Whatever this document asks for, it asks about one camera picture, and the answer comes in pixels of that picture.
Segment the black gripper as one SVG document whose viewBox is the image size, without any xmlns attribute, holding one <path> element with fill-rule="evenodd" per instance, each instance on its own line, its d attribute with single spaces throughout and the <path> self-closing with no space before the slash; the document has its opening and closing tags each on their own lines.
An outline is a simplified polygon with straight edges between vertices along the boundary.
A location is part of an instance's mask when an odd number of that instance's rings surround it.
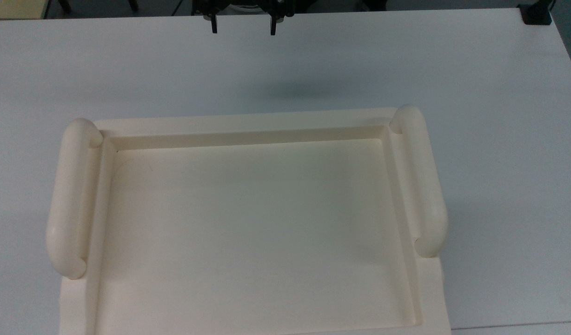
<svg viewBox="0 0 571 335">
<path fill-rule="evenodd" d="M 229 6 L 245 9 L 260 9 L 270 17 L 270 35 L 276 35 L 278 19 L 295 14 L 295 0 L 193 0 L 192 13 L 210 17 L 213 34 L 218 32 L 217 13 Z"/>
</svg>

